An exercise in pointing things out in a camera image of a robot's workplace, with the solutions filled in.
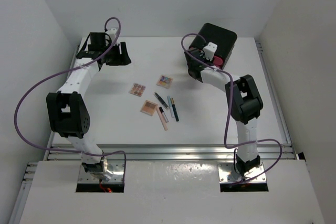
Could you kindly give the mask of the pink drawer black knob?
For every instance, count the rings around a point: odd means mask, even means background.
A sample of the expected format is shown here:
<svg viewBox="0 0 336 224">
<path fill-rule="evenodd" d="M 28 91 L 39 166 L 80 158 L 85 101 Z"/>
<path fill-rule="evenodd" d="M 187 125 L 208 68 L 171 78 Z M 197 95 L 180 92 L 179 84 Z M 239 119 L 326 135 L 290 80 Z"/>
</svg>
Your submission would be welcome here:
<svg viewBox="0 0 336 224">
<path fill-rule="evenodd" d="M 213 57 L 213 61 L 212 61 L 213 65 L 215 65 L 216 67 L 218 68 L 222 68 L 223 67 L 223 59 L 221 57 L 218 57 L 218 56 L 214 56 Z"/>
</svg>

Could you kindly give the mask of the glitter nine-colour palette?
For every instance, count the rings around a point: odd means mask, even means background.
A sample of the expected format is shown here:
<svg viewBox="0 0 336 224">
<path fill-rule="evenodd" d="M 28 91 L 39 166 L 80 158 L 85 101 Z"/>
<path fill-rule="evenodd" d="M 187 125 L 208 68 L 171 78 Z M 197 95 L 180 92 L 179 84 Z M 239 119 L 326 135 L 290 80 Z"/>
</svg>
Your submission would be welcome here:
<svg viewBox="0 0 336 224">
<path fill-rule="evenodd" d="M 165 76 L 165 75 L 160 75 L 159 80 L 157 81 L 156 85 L 160 87 L 164 87 L 166 89 L 169 89 L 171 84 L 173 82 L 173 79 Z"/>
</svg>

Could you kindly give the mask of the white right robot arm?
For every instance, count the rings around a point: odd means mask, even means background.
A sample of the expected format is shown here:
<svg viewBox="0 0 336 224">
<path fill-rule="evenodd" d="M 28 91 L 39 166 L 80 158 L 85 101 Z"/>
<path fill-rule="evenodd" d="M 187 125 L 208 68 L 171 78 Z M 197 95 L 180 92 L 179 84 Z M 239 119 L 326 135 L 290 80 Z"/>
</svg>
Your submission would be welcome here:
<svg viewBox="0 0 336 224">
<path fill-rule="evenodd" d="M 237 77 L 205 59 L 199 49 L 184 51 L 188 72 L 191 77 L 222 90 L 228 104 L 227 123 L 234 119 L 237 126 L 238 144 L 234 171 L 243 177 L 248 171 L 260 165 L 257 150 L 257 119 L 263 108 L 263 101 L 251 75 Z"/>
</svg>

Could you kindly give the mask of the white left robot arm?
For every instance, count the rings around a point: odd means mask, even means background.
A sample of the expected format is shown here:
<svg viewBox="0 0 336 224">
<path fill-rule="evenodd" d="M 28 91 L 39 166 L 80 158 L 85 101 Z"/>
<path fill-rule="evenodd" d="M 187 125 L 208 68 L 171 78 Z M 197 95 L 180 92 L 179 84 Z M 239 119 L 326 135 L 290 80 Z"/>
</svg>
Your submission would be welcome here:
<svg viewBox="0 0 336 224">
<path fill-rule="evenodd" d="M 66 82 L 46 97 L 51 130 L 68 140 L 81 157 L 84 171 L 107 181 L 112 177 L 103 150 L 87 136 L 90 116 L 83 97 L 94 76 L 104 65 L 126 66 L 131 63 L 126 44 L 114 43 L 117 30 L 90 33 L 76 54 L 74 70 Z"/>
</svg>

